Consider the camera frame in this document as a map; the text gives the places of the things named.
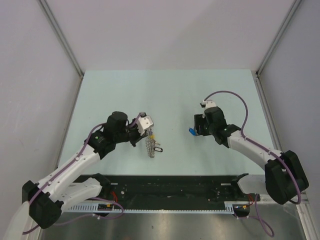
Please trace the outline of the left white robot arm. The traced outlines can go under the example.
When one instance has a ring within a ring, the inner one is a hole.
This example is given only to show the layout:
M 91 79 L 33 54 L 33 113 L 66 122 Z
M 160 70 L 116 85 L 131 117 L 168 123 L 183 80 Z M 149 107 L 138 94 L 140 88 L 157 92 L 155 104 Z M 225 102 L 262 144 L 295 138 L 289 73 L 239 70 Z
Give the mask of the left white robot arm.
M 114 151 L 118 144 L 130 143 L 135 147 L 153 126 L 152 118 L 145 112 L 128 122 L 127 114 L 114 111 L 106 122 L 90 130 L 82 147 L 63 165 L 38 182 L 28 180 L 22 186 L 22 202 L 29 204 L 29 217 L 37 227 L 47 229 L 71 206 L 96 197 L 107 199 L 111 193 L 110 182 L 101 174 L 77 186 L 71 184 L 87 168 Z

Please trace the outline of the large silver keyring holder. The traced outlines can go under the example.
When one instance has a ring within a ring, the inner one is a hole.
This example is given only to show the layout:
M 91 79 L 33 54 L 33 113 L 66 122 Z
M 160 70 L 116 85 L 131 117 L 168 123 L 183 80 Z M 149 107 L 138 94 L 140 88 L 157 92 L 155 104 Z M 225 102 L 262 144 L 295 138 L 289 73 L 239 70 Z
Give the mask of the large silver keyring holder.
M 155 138 L 151 139 L 149 136 L 146 137 L 145 139 L 145 146 L 146 146 L 146 150 L 147 150 L 147 154 L 150 158 L 154 158 L 155 157 L 155 144 L 154 144 Z

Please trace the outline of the blue key tag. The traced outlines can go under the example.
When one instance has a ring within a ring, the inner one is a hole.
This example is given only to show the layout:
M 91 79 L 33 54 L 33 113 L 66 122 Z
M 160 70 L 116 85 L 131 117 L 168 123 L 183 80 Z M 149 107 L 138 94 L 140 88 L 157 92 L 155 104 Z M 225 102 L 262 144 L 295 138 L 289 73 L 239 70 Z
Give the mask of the blue key tag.
M 194 128 L 189 128 L 188 131 L 193 135 L 193 136 L 196 136 L 197 135 L 197 132 Z

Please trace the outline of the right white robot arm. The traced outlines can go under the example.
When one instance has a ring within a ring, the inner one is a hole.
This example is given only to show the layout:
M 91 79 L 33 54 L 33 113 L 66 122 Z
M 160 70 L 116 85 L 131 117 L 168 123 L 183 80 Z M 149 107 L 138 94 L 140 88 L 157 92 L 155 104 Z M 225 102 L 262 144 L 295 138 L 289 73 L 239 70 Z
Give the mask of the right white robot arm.
M 244 136 L 240 127 L 228 124 L 223 111 L 209 107 L 193 117 L 194 127 L 190 132 L 195 136 L 212 136 L 218 145 L 232 149 L 257 164 L 263 175 L 244 173 L 230 188 L 231 196 L 242 201 L 248 194 L 269 195 L 276 203 L 283 205 L 309 187 L 309 181 L 298 155 L 268 148 Z

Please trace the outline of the black key tag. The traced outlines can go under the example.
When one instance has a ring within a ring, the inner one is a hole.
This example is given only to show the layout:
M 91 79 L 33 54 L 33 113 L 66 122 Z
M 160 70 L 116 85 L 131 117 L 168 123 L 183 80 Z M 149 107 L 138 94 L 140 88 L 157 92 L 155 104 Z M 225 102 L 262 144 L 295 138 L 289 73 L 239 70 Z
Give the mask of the black key tag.
M 161 147 L 155 147 L 155 148 L 154 148 L 154 151 L 155 151 L 155 152 L 162 153 L 164 150 L 163 150 Z

